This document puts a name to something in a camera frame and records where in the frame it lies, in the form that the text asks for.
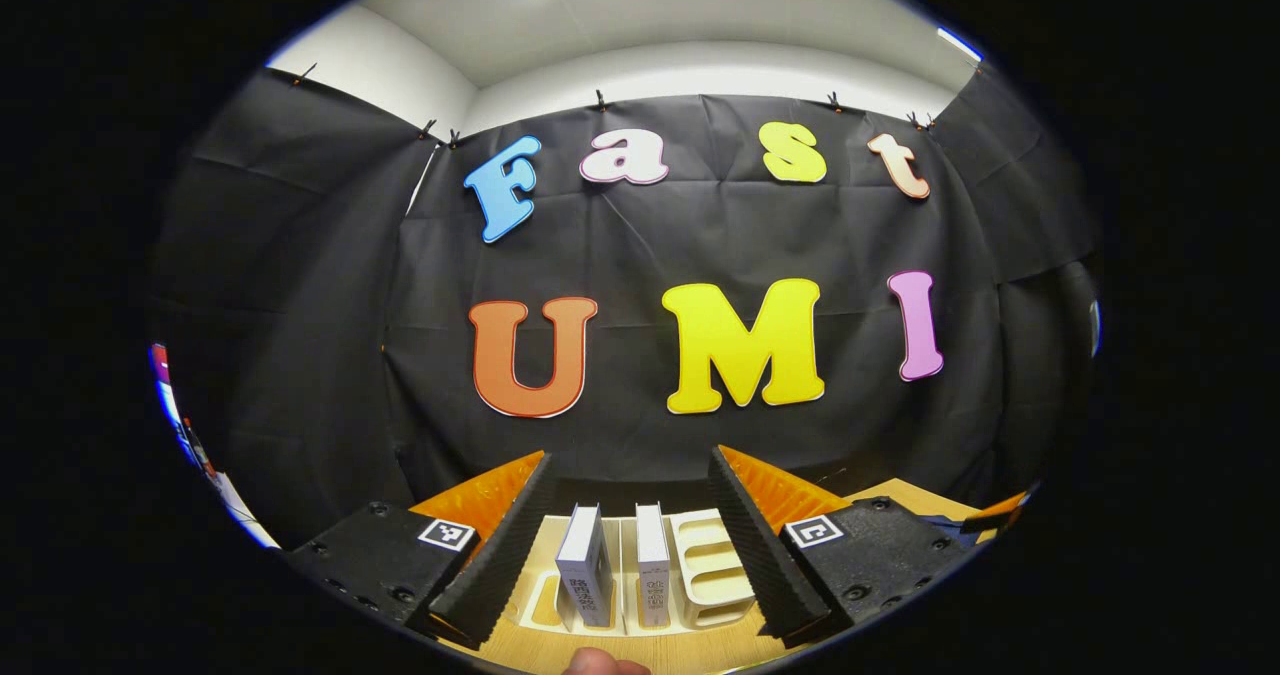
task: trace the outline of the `ceiling light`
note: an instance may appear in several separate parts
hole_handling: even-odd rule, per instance
[[[968,55],[968,56],[973,58],[974,60],[978,60],[979,63],[982,63],[982,55],[978,55],[978,51],[974,51],[974,49],[969,47],[964,42],[960,42],[959,37],[948,33],[947,31],[945,31],[942,28],[938,28],[938,36],[942,37],[942,40],[945,40],[947,42],[951,42],[951,45],[955,45],[956,47],[959,47],[961,51],[964,51],[965,55]]]

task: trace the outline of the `orange letter u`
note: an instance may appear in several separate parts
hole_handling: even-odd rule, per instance
[[[554,370],[549,383],[529,388],[516,380],[516,328],[529,309],[503,300],[472,307],[480,400],[512,418],[553,418],[572,407],[586,375],[586,321],[596,311],[595,301],[586,297],[558,297],[543,306],[543,316],[556,325]]]

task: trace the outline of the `blue letter f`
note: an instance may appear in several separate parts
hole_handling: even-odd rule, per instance
[[[541,149],[543,143],[538,142],[536,137],[525,136],[462,181],[462,184],[475,190],[476,197],[480,197],[480,209],[484,210],[485,219],[481,237],[486,243],[497,241],[534,214],[534,204],[516,199],[513,191],[517,187],[525,192],[534,190],[538,175],[534,173],[534,167],[522,156],[532,155]],[[508,161],[511,173],[506,173],[503,168]]]

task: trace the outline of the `black foam pad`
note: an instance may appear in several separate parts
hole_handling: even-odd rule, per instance
[[[550,462],[552,455],[544,455],[475,561],[431,601],[434,617],[411,622],[412,628],[472,649],[489,639],[550,507],[556,489]]]
[[[831,608],[764,521],[718,447],[712,448],[707,478],[769,634],[787,643],[813,631]]]

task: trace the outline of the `ceiling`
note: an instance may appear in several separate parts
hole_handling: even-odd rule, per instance
[[[608,50],[753,41],[881,63],[959,91],[972,60],[899,0],[361,0],[476,87]]]

